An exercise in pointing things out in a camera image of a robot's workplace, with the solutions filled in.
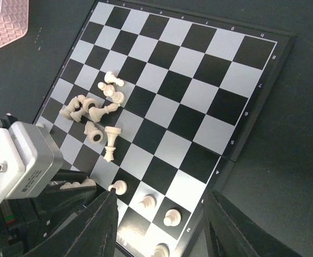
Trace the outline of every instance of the dark tabletop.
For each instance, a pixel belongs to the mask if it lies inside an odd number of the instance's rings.
[[[93,2],[30,0],[28,34],[0,50],[0,116],[33,121]],[[313,0],[146,2],[298,36],[223,193],[265,231],[313,256]]]

